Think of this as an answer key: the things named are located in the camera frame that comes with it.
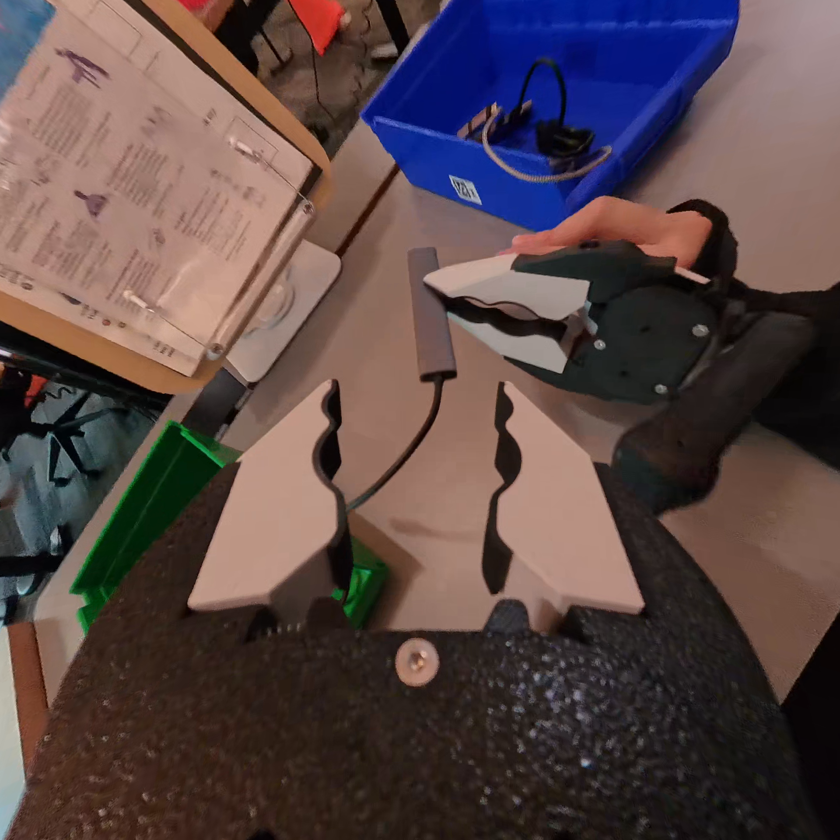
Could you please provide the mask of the large blue plastic bin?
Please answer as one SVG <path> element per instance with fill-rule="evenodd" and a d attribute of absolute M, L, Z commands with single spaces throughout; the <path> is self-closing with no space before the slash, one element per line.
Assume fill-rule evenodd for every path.
<path fill-rule="evenodd" d="M 681 119 L 727 58 L 735 1 L 456 1 L 394 67 L 362 111 L 414 186 L 524 228 L 551 228 L 614 193 Z M 594 134 L 566 182 L 533 183 L 458 136 L 496 104 L 516 106 L 528 71 L 547 59 L 567 90 L 565 123 Z"/>

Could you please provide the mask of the person's right hand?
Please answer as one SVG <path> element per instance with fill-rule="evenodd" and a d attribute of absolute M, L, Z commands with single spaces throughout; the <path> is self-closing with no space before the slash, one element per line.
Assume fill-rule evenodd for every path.
<path fill-rule="evenodd" d="M 626 241 L 654 257 L 673 257 L 688 268 L 711 235 L 712 224 L 695 211 L 667 213 L 651 206 L 602 196 L 556 227 L 520 234 L 504 255 L 547 255 L 591 240 Z"/>

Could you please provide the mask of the grey usb hub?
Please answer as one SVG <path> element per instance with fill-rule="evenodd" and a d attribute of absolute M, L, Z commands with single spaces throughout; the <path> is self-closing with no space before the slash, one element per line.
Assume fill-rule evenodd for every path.
<path fill-rule="evenodd" d="M 413 324 L 419 379 L 433 387 L 433 400 L 418 432 L 395 463 L 366 491 L 346 504 L 355 511 L 372 499 L 405 466 L 434 426 L 443 401 L 445 384 L 457 376 L 455 350 L 445 305 L 425 279 L 439 268 L 434 247 L 414 248 L 407 253 L 407 273 L 413 306 Z"/>

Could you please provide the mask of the green plastic bin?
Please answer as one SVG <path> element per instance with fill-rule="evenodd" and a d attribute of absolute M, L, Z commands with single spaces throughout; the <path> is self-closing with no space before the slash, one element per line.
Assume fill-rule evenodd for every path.
<path fill-rule="evenodd" d="M 146 550 L 239 455 L 175 421 L 164 426 L 70 586 L 84 601 L 84 635 Z"/>

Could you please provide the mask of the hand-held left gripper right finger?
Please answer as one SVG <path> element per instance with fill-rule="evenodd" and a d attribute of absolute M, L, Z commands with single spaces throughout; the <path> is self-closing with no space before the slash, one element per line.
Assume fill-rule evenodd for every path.
<path fill-rule="evenodd" d="M 644 599 L 591 457 L 511 382 L 497 388 L 495 469 L 482 577 L 531 630 L 572 607 L 637 616 Z"/>

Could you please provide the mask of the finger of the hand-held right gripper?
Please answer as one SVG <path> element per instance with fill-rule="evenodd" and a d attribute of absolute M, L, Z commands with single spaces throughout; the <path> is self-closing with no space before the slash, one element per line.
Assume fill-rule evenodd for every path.
<path fill-rule="evenodd" d="M 514 255 L 500 255 L 436 269 L 424 284 L 443 298 L 484 307 L 513 305 L 529 312 L 575 312 L 587 300 L 587 280 L 533 274 L 513 268 Z"/>
<path fill-rule="evenodd" d="M 463 327 L 498 355 L 512 362 L 561 375 L 577 344 L 593 332 L 579 314 L 560 321 L 526 318 L 498 308 L 451 308 L 449 319 Z"/>

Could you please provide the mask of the black office chair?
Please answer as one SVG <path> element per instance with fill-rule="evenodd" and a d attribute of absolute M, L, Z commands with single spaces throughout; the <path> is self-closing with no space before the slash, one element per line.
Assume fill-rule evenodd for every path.
<path fill-rule="evenodd" d="M 11 462 L 11 448 L 19 437 L 29 436 L 46 440 L 48 446 L 47 480 L 57 487 L 66 487 L 70 476 L 57 474 L 60 455 L 66 455 L 76 472 L 90 479 L 98 479 L 102 475 L 100 469 L 85 467 L 75 444 L 76 438 L 83 438 L 87 425 L 109 413 L 127 416 L 136 412 L 148 419 L 157 419 L 163 411 L 165 402 L 157 397 L 141 397 L 136 395 L 114 396 L 113 404 L 95 412 L 84 413 L 82 410 L 88 403 L 93 392 L 82 390 L 77 399 L 60 414 L 56 420 L 37 422 L 33 418 L 37 406 L 50 398 L 58 399 L 71 389 L 62 385 L 57 393 L 46 390 L 45 381 L 36 394 L 30 390 L 35 376 L 24 369 L 2 364 L 1 373 L 1 456 L 6 464 Z"/>

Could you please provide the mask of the black table grommet cover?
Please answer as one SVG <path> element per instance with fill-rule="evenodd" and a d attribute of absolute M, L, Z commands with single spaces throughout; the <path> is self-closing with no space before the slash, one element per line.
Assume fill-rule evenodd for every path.
<path fill-rule="evenodd" d="M 253 391 L 254 386 L 224 365 L 199 392 L 180 425 L 192 433 L 220 441 Z"/>

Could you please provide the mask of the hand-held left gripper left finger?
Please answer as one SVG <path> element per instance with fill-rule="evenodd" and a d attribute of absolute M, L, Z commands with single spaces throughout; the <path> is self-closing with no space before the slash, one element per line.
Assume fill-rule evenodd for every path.
<path fill-rule="evenodd" d="M 327 380 L 239 457 L 188 597 L 191 611 L 308 614 L 349 585 L 347 511 L 333 482 L 341 423 L 340 384 Z"/>

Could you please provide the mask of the orange cone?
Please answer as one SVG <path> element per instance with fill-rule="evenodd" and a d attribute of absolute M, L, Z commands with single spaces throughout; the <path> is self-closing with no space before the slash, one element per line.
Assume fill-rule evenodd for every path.
<path fill-rule="evenodd" d="M 337 1 L 289 1 L 318 56 L 324 56 L 342 27 L 345 9 Z"/>

